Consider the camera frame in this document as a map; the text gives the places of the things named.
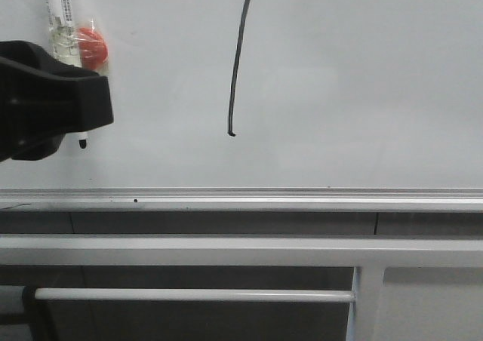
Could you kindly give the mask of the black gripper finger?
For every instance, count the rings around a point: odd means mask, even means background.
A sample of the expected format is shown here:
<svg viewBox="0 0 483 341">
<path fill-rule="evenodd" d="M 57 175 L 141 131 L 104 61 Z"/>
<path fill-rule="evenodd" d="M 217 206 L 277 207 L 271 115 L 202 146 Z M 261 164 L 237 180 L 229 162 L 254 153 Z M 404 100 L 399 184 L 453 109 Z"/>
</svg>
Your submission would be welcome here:
<svg viewBox="0 0 483 341">
<path fill-rule="evenodd" d="M 38 161 L 67 134 L 112 124 L 107 77 L 28 41 L 1 43 L 1 160 Z"/>
</svg>

